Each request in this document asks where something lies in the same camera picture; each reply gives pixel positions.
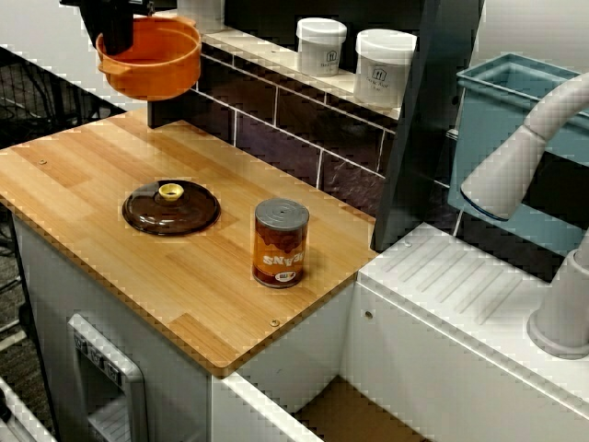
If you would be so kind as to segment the black gripper finger with logo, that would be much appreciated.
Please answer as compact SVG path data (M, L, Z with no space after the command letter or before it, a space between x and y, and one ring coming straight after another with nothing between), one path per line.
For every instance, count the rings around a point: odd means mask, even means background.
M104 52L116 55L133 45L133 18L107 17L102 30Z

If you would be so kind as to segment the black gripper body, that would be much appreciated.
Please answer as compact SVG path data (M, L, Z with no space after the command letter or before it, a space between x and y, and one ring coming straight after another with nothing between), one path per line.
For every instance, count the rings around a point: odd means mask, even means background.
M61 0L59 4L77 7L85 23L101 23L103 20L132 17L133 15L149 16L155 7L154 1L147 0Z

